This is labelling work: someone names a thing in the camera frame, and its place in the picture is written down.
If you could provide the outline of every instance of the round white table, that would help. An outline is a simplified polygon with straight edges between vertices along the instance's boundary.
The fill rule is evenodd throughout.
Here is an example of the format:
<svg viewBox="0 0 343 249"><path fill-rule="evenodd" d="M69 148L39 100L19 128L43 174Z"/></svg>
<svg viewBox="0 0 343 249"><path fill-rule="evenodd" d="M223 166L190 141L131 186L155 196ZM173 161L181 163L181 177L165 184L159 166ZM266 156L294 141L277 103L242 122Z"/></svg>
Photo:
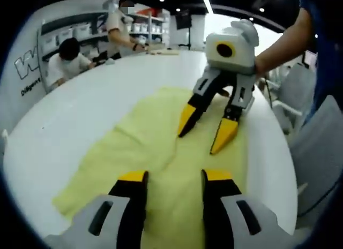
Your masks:
<svg viewBox="0 0 343 249"><path fill-rule="evenodd" d="M192 51L122 58L68 81L22 118L8 139L4 176L15 203L41 237L69 226L51 200L77 171L91 145L157 89L192 89L205 65L205 54ZM258 89L253 95L247 115L247 192L293 234L297 188L292 158L268 102Z"/></svg>

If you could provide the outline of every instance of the person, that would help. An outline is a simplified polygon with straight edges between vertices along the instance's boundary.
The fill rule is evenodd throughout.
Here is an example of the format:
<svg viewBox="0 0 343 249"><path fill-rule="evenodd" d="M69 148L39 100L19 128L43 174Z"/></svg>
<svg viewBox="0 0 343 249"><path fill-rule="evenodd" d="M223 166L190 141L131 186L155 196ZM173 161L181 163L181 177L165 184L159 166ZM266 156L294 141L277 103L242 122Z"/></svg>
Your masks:
<svg viewBox="0 0 343 249"><path fill-rule="evenodd" d="M258 77L301 55L317 37L318 65L314 101L305 122L314 115L327 95L332 95L343 109L343 29L340 8L342 0L300 0L295 23L281 38L256 57Z"/></svg>
<svg viewBox="0 0 343 249"><path fill-rule="evenodd" d="M109 13L106 21L106 29L108 32L109 47L107 57L114 60L121 58L120 48L128 48L133 51L145 51L145 47L141 45L135 38L130 36L127 23L132 21L132 18L126 16L129 9L134 7L134 3L130 0L119 0L119 7L113 13Z"/></svg>
<svg viewBox="0 0 343 249"><path fill-rule="evenodd" d="M77 39L66 39L59 46L58 53L51 56L49 60L47 86L54 89L94 66L95 63L80 53Z"/></svg>

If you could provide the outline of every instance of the blue sleeve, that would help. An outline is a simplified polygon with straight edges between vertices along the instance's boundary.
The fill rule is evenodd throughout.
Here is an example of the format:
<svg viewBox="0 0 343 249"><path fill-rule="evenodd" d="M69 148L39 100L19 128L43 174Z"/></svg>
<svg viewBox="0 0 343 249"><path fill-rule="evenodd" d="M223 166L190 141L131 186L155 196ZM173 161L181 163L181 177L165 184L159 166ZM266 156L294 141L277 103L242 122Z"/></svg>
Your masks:
<svg viewBox="0 0 343 249"><path fill-rule="evenodd" d="M300 0L300 8L309 11L309 0Z"/></svg>

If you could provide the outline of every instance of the gray chair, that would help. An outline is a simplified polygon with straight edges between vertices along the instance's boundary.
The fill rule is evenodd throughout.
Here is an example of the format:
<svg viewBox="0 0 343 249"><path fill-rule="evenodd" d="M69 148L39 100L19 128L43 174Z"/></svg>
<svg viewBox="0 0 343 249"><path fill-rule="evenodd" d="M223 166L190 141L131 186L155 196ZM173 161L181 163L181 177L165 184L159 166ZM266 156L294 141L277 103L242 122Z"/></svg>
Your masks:
<svg viewBox="0 0 343 249"><path fill-rule="evenodd" d="M343 114L329 95L312 119L290 143L299 195L298 214L313 206L343 171ZM298 219L298 227L311 227L323 212L332 192L311 212Z"/></svg>
<svg viewBox="0 0 343 249"><path fill-rule="evenodd" d="M276 90L273 112L285 134L297 133L308 114L316 85L316 75L301 64L295 64L281 85L266 81Z"/></svg>

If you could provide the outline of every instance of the yellow cloth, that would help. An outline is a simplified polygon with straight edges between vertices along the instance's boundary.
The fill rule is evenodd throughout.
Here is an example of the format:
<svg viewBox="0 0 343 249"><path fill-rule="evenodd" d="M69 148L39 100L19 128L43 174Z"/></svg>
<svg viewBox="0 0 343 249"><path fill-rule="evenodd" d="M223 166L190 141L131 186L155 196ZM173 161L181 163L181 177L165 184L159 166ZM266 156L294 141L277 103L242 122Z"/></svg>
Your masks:
<svg viewBox="0 0 343 249"><path fill-rule="evenodd" d="M192 92L163 88L141 100L85 155L67 187L53 200L71 219L119 176L148 170L148 198L142 248L204 248L201 169L229 170L245 191L247 157L244 120L236 138L209 154L227 98L216 96L195 128L177 138L180 114Z"/></svg>

